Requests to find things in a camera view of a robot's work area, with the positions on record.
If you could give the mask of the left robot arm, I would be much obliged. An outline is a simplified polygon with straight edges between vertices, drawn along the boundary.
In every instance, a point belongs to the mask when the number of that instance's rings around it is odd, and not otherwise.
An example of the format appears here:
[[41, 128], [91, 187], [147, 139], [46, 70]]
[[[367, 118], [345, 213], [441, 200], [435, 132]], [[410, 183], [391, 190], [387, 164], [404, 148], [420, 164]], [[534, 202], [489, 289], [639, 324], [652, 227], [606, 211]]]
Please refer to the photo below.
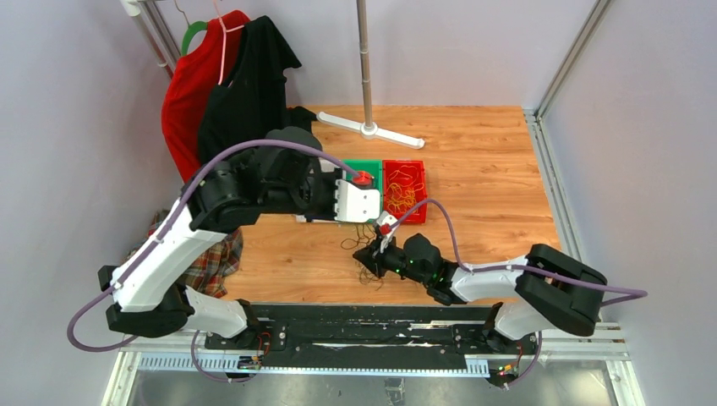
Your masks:
[[297, 127], [272, 130], [211, 159], [129, 259], [100, 270], [101, 289], [112, 298], [110, 330], [156, 338], [190, 328], [252, 348], [259, 327], [249, 303], [200, 293], [180, 277], [211, 246], [264, 214], [315, 215], [332, 205], [334, 177], [322, 172], [322, 162], [342, 165]]

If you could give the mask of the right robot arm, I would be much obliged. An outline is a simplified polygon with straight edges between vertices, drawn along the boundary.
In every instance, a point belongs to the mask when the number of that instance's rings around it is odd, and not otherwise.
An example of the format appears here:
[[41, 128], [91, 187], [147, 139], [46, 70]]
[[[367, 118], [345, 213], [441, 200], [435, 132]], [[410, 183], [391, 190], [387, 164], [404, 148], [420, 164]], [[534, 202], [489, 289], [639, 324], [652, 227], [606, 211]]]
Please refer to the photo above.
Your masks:
[[603, 274], [546, 244], [535, 244], [524, 256], [461, 268], [442, 257], [423, 234], [403, 246], [380, 236], [353, 253], [376, 277], [395, 272], [423, 285], [442, 305], [466, 305], [496, 299], [483, 330], [485, 345], [506, 352], [529, 333], [559, 329], [574, 336], [594, 333], [607, 280]]

